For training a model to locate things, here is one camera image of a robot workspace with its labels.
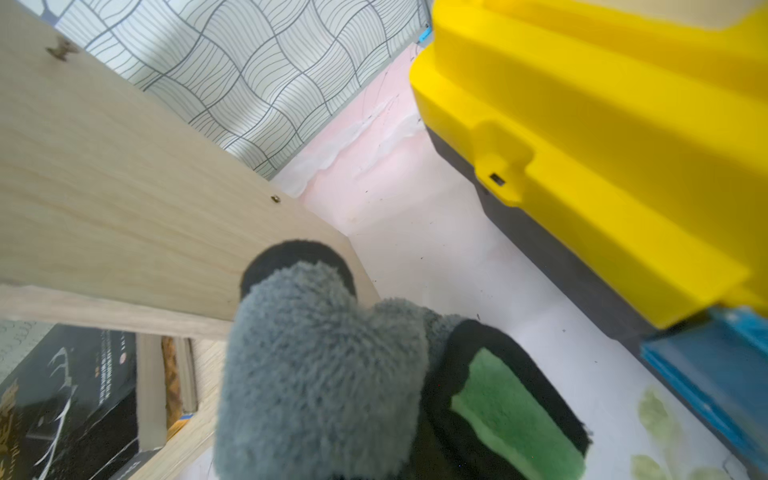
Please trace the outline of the grey microfibre cloth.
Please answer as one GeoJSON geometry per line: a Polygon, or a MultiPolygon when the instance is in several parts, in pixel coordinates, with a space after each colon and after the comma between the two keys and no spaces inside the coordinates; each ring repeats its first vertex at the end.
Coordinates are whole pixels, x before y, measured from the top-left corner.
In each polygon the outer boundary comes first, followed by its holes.
{"type": "Polygon", "coordinates": [[[273,245],[242,275],[222,479],[579,479],[590,445],[510,336],[404,299],[365,307],[325,244],[273,245]]]}

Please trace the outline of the light wooden bookshelf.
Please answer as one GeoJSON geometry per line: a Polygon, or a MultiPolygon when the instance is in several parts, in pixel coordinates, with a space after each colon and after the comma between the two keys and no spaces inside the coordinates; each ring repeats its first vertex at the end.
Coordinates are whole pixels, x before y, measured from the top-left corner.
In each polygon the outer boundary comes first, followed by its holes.
{"type": "Polygon", "coordinates": [[[172,479],[213,443],[243,271],[320,241],[378,293],[349,239],[16,1],[1,5],[1,316],[195,340],[200,407],[136,472],[172,479]]]}

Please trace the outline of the pink floral table mat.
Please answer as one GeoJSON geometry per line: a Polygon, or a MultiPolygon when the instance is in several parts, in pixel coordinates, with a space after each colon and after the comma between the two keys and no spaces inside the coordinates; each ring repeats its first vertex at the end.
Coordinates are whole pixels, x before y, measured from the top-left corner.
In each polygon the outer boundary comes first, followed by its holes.
{"type": "Polygon", "coordinates": [[[590,479],[627,479],[633,457],[672,479],[746,467],[620,343],[604,335],[486,217],[474,185],[434,149],[418,115],[407,46],[270,182],[350,241],[378,294],[476,318],[536,361],[593,443],[590,479]]]}

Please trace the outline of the yellow black toolbox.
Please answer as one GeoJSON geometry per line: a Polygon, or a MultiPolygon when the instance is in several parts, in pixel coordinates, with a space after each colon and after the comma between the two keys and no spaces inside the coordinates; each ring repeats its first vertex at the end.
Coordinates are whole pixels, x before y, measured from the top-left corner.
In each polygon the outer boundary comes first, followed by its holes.
{"type": "Polygon", "coordinates": [[[410,82],[484,208],[767,467],[767,5],[438,1],[410,82]]]}

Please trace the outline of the black book on lower shelf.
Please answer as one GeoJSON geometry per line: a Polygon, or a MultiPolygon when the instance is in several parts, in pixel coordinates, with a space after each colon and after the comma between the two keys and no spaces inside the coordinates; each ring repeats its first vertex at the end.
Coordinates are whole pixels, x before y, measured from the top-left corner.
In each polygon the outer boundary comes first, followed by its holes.
{"type": "Polygon", "coordinates": [[[136,336],[56,325],[1,384],[4,479],[109,479],[139,452],[136,336]]]}

